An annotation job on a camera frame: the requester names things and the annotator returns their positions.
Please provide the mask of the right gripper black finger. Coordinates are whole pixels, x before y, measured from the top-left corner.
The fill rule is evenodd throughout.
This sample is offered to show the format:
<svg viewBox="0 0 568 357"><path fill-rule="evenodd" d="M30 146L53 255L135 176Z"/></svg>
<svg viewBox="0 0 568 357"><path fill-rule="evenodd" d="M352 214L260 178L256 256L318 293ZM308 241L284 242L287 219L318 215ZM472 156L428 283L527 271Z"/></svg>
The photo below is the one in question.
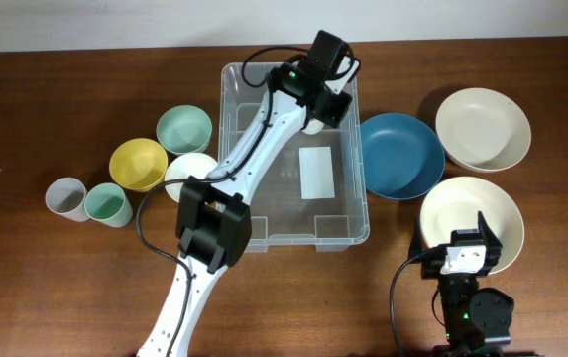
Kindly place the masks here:
<svg viewBox="0 0 568 357"><path fill-rule="evenodd" d="M486 246L485 262L482 271L491 271L499 262L503 244L489 227L482 211L478 212L478 230Z"/></svg>
<svg viewBox="0 0 568 357"><path fill-rule="evenodd" d="M408 248L408 257L414 258L424 251L420 219L416 218L414 221L413 234Z"/></svg>

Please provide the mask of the mint green small bowl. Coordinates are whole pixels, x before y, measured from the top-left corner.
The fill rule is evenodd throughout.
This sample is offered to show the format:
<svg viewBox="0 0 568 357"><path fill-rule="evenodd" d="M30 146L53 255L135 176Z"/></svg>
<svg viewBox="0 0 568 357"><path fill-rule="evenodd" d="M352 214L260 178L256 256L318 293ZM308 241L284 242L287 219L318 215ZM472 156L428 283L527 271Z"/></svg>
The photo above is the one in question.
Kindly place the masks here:
<svg viewBox="0 0 568 357"><path fill-rule="evenodd" d="M160 144L176 156L203 153L208 148L212 132L210 117L193 105L179 105L168 110L156 127Z"/></svg>

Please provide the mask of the mint green cup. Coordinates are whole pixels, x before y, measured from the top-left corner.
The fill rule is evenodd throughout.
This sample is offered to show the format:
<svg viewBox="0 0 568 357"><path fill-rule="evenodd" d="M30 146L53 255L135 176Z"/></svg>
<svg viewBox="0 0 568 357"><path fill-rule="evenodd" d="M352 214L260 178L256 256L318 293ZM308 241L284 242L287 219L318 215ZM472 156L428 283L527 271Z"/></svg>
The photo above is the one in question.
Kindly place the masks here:
<svg viewBox="0 0 568 357"><path fill-rule="evenodd" d="M115 183L94 187L84 201L86 214L112 228L122 228L133 219L133 208L123 188Z"/></svg>

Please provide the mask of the grey white cup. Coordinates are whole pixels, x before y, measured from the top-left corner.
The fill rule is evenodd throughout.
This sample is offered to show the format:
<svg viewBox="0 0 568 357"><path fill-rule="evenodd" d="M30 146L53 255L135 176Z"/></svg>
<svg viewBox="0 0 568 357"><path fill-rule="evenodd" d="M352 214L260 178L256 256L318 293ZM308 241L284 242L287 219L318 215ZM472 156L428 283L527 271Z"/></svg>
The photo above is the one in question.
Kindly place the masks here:
<svg viewBox="0 0 568 357"><path fill-rule="evenodd" d="M47 208L54 214L75 222L85 222L89 216L84 208L87 190L77 178L60 178L45 194Z"/></svg>

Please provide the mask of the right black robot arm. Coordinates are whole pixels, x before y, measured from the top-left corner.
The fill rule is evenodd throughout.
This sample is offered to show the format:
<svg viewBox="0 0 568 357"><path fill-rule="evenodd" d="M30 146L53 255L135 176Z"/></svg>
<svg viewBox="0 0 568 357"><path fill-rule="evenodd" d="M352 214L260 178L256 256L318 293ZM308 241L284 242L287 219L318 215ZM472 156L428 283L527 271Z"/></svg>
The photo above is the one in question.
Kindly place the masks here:
<svg viewBox="0 0 568 357"><path fill-rule="evenodd" d="M413 234L408 257L421 267L421 277L437 282L447 343L434 356L501 356L511 343L514 300L493 288L481 288L499 262L503 244L477 214L476 229L458 229L448 243L425 249L421 234Z"/></svg>

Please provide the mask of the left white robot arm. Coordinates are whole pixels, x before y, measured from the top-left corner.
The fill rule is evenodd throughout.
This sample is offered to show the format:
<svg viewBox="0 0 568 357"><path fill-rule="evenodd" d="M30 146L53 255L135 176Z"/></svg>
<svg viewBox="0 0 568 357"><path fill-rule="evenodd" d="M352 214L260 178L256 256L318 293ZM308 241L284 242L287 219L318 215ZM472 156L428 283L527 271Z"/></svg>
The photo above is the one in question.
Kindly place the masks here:
<svg viewBox="0 0 568 357"><path fill-rule="evenodd" d="M139 355L187 355L214 286L248 246L250 204L260 181L284 145L311 120L332 127L340 124L352 101L344 88L359 68L356 59L317 74L306 64L273 68L266 76L261 105L229 156L204 179L178 180L176 270Z"/></svg>

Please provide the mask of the white label in container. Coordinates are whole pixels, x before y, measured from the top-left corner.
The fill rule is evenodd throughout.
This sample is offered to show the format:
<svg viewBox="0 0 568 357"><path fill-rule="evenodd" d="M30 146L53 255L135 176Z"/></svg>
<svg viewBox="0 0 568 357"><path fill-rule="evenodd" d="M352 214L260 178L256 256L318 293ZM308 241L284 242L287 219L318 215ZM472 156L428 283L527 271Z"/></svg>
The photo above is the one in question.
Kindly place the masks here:
<svg viewBox="0 0 568 357"><path fill-rule="evenodd" d="M299 168L302 199L331 199L335 197L330 147L300 148Z"/></svg>

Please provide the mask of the clear plastic storage container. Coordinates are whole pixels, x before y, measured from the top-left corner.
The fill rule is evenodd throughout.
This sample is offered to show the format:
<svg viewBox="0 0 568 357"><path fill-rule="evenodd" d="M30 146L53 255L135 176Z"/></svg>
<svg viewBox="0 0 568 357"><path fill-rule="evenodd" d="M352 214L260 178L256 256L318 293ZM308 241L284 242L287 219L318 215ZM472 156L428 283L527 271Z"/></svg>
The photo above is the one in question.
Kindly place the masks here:
<svg viewBox="0 0 568 357"><path fill-rule="evenodd" d="M221 71L218 163L250 126L266 91L244 82L241 65L231 62ZM263 176L251 202L253 235L245 253L301 245L343 251L369 237L357 80L343 91L352 103L339 127L295 134Z"/></svg>

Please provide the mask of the near cream bowl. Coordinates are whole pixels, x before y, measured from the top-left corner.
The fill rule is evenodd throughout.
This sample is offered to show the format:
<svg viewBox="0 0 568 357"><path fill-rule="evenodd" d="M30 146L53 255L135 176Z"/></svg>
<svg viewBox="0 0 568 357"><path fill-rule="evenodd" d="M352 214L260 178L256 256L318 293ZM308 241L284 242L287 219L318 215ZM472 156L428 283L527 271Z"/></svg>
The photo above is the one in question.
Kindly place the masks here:
<svg viewBox="0 0 568 357"><path fill-rule="evenodd" d="M502 255L491 270L496 274L516 260L525 232L518 207L495 184L474 177L449 178L439 183L422 202L421 235L428 248L446 244L453 231L476 229L479 213L503 245Z"/></svg>

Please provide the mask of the cream bowl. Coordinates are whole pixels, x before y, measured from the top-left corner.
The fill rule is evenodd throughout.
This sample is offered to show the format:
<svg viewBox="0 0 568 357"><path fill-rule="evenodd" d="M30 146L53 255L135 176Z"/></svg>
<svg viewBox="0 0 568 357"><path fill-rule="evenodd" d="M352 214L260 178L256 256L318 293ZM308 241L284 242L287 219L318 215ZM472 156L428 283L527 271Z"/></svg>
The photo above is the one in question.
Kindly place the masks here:
<svg viewBox="0 0 568 357"><path fill-rule="evenodd" d="M449 95L437 110L435 129L452 162L480 173L517 165L532 139L523 110L487 88L467 88Z"/></svg>
<svg viewBox="0 0 568 357"><path fill-rule="evenodd" d="M449 178L439 183L422 202L421 235L428 248L446 244L453 231L476 229L479 213L503 245L502 255L491 270L496 274L516 260L525 232L518 207L495 184L474 177Z"/></svg>

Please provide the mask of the blue shallow bowl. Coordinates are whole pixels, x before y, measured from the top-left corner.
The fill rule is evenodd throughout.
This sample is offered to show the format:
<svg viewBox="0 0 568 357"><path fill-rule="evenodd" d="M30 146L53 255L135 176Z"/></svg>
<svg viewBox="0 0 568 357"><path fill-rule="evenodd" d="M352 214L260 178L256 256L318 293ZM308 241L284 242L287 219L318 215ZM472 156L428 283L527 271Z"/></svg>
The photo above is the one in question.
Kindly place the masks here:
<svg viewBox="0 0 568 357"><path fill-rule="evenodd" d="M392 200L409 200L431 191L445 172L438 136L422 121L386 113L360 127L366 189Z"/></svg>

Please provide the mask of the far cream bowl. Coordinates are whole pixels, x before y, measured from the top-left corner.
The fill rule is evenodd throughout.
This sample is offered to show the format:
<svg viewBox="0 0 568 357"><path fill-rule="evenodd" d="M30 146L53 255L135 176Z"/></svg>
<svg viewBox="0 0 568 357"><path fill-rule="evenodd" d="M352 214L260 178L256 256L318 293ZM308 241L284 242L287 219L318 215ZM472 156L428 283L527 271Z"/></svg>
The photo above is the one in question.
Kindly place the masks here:
<svg viewBox="0 0 568 357"><path fill-rule="evenodd" d="M523 110L487 88L467 88L449 95L437 110L435 129L452 162L480 173L517 165L532 139Z"/></svg>

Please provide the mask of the white small bowl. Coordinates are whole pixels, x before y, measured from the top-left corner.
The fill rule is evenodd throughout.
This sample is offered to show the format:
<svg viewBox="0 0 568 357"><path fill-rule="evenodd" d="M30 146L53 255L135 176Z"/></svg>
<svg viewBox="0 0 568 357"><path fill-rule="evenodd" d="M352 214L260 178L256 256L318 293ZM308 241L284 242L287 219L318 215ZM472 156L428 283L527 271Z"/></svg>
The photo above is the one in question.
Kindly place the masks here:
<svg viewBox="0 0 568 357"><path fill-rule="evenodd" d="M177 157L168 166L165 181L195 177L205 179L218 166L218 162L203 153L188 153Z"/></svg>

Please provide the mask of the yellow small bowl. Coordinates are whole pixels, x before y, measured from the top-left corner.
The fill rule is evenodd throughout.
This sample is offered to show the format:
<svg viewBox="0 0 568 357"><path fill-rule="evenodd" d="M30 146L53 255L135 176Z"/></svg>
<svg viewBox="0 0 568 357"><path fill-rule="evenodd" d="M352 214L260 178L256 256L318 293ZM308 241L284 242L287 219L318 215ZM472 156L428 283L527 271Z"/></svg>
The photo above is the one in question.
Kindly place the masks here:
<svg viewBox="0 0 568 357"><path fill-rule="evenodd" d="M136 138L113 152L109 174L124 189L148 192L164 180L168 166L169 156L158 142Z"/></svg>

